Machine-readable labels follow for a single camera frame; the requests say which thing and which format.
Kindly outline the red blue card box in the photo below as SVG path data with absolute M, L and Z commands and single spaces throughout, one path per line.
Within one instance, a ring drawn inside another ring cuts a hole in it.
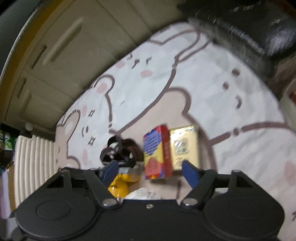
M 144 176 L 146 180 L 169 178 L 173 174 L 170 133 L 159 125 L 146 133 L 144 141 Z

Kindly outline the cream wardrobe doors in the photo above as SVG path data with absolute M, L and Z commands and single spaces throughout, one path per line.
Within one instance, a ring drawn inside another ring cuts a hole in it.
M 90 82 L 182 18 L 177 1 L 40 1 L 1 73 L 1 122 L 53 134 Z

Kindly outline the gold card box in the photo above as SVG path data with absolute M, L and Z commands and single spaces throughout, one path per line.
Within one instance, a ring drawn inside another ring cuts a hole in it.
M 170 129 L 170 143 L 171 162 L 174 171 L 182 169 L 184 160 L 188 160 L 199 168 L 198 129 L 195 125 Z

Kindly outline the white ribbed suitcase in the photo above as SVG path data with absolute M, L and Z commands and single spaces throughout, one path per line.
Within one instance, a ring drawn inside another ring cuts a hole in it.
M 14 194 L 18 207 L 56 173 L 55 143 L 33 135 L 16 139 Z

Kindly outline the bear pattern bed sheet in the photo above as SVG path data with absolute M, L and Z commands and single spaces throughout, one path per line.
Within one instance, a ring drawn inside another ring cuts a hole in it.
M 58 121 L 55 165 L 101 167 L 112 135 L 142 145 L 161 124 L 197 125 L 202 166 L 243 171 L 295 224 L 295 132 L 266 85 L 188 23 L 154 34 L 86 88 Z

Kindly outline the yellow toy robot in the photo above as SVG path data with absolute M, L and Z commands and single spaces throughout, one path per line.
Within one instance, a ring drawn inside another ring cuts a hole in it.
M 130 193 L 130 185 L 140 178 L 137 168 L 120 167 L 118 174 L 108 187 L 108 191 L 115 198 L 124 198 Z

